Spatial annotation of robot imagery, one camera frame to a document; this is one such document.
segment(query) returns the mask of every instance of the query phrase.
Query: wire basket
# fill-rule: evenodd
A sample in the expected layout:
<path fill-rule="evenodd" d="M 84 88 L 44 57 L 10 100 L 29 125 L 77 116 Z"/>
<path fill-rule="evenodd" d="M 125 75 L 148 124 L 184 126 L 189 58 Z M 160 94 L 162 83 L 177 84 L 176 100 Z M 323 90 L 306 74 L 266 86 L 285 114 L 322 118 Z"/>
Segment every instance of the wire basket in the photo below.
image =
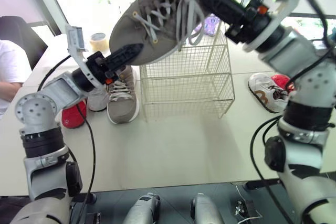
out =
<path fill-rule="evenodd" d="M 217 114 L 235 100 L 225 25 L 197 46 L 140 67 L 141 101 L 146 119 L 171 115 Z"/>

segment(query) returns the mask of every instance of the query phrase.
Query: red shoe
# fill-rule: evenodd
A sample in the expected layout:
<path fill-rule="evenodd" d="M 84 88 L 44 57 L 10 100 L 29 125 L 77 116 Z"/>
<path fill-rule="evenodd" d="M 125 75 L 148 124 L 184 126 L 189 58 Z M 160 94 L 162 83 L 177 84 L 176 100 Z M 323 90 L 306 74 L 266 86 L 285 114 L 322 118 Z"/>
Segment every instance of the red shoe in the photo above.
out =
<path fill-rule="evenodd" d="M 286 84 L 287 82 L 290 80 L 287 76 L 283 75 L 283 74 L 276 74 L 274 76 L 271 77 L 271 79 L 279 86 L 281 87 L 282 89 L 286 90 Z M 289 85 L 288 87 L 288 91 L 291 92 L 293 91 L 295 88 L 294 88 L 294 85 L 291 84 Z"/>
<path fill-rule="evenodd" d="M 78 103 L 79 109 L 86 118 L 86 103 L 81 101 Z M 62 124 L 65 128 L 74 129 L 84 124 L 84 119 L 78 112 L 77 106 L 74 105 L 68 109 L 62 110 Z"/>

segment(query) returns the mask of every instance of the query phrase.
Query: shoelace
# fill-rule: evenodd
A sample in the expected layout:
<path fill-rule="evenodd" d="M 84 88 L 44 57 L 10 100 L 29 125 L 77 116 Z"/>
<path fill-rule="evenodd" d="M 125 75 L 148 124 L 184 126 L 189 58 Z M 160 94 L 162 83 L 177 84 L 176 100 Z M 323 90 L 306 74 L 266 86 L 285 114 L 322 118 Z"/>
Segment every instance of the shoelace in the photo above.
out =
<path fill-rule="evenodd" d="M 113 84 L 112 90 L 110 92 L 110 101 L 116 102 L 118 98 L 131 99 L 132 95 L 127 85 L 123 81 L 116 81 Z"/>
<path fill-rule="evenodd" d="M 157 10 L 152 10 L 151 14 L 157 17 L 160 26 L 163 27 L 164 20 L 169 19 L 172 5 L 169 3 L 168 0 L 166 0 L 164 3 L 161 3 L 160 6 L 165 8 L 166 10 L 165 16 L 162 15 L 160 8 L 158 8 Z M 140 23 L 144 26 L 148 36 L 152 39 L 153 43 L 154 44 L 158 43 L 158 37 L 156 35 L 156 31 L 160 31 L 162 30 L 162 28 L 152 24 L 151 15 L 147 15 L 147 20 L 145 20 L 137 12 L 134 12 L 133 17 L 138 21 L 140 21 Z M 177 17 L 176 17 L 176 40 L 178 42 L 179 49 L 181 49 L 182 47 L 183 41 L 181 40 L 184 38 L 188 38 L 189 44 L 193 46 L 200 43 L 204 33 L 204 19 L 205 17 L 202 12 L 202 9 L 196 0 L 180 0 L 177 6 Z M 197 20 L 201 21 L 202 26 L 198 32 L 195 32 L 193 34 L 193 30 L 197 25 Z M 192 39 L 195 37 L 197 37 L 197 39 L 194 42 L 192 42 Z"/>
<path fill-rule="evenodd" d="M 287 92 L 285 90 L 283 90 L 282 88 L 280 88 L 278 86 L 274 86 L 274 85 L 271 85 L 268 88 L 275 90 L 274 93 L 273 93 L 273 98 L 275 100 L 277 100 L 277 99 L 283 99 L 283 100 L 285 100 L 286 99 Z"/>

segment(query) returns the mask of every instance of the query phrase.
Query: white shirt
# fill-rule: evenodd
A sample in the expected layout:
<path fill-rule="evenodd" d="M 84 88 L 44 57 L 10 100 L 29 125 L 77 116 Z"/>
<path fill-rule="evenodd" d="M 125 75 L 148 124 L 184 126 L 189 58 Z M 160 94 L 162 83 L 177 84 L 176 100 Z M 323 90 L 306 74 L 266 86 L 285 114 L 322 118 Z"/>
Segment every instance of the white shirt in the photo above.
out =
<path fill-rule="evenodd" d="M 0 40 L 0 82 L 24 83 L 31 72 L 26 52 L 9 40 Z M 0 98 L 0 119 L 9 104 Z"/>

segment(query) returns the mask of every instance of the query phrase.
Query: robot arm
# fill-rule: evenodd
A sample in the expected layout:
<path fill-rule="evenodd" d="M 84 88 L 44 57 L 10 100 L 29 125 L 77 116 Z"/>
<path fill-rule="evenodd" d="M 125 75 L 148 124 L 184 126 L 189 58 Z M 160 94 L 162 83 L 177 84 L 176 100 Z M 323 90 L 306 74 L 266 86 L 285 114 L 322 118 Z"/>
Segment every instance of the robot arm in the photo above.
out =
<path fill-rule="evenodd" d="M 321 58 L 313 44 L 280 22 L 299 0 L 285 0 L 278 16 L 252 0 L 243 8 L 234 0 L 201 0 L 205 8 L 228 23 L 226 36 L 256 50 L 277 72 L 294 77 Z M 304 223 L 336 223 L 336 183 L 320 177 L 329 120 L 336 105 L 335 58 L 326 59 L 296 79 L 279 135 L 267 141 L 265 161 L 278 172 L 298 216 Z"/>
<path fill-rule="evenodd" d="M 136 57 L 143 47 L 127 45 L 106 58 L 97 52 L 84 62 L 80 28 L 67 28 L 69 51 L 80 68 L 63 73 L 42 90 L 22 97 L 15 107 L 17 118 L 25 124 L 20 134 L 33 202 L 12 223 L 69 223 L 70 203 L 81 191 L 82 182 L 77 163 L 67 161 L 69 149 L 55 116 L 61 109 L 77 104 L 94 87 L 117 79 L 115 71 Z"/>

